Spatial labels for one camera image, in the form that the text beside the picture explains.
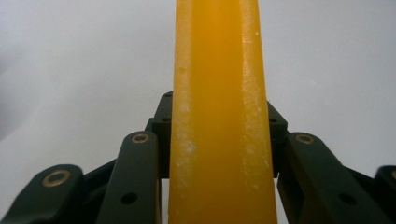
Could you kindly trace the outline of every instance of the metal screw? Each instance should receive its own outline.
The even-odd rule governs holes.
[[[52,179],[56,175],[60,175],[61,178]],[[47,188],[53,188],[62,185],[62,183],[64,183],[68,178],[70,178],[71,175],[72,174],[70,173],[70,171],[67,170],[54,171],[44,178],[43,186]]]
[[[132,137],[132,141],[135,143],[145,143],[149,140],[149,136],[145,133],[140,133],[137,135],[134,135],[134,137]]]
[[[297,134],[296,139],[304,144],[313,144],[314,138],[308,134]]]

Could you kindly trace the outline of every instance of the candle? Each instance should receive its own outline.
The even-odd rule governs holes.
[[[178,0],[169,223],[276,223],[257,0]]]

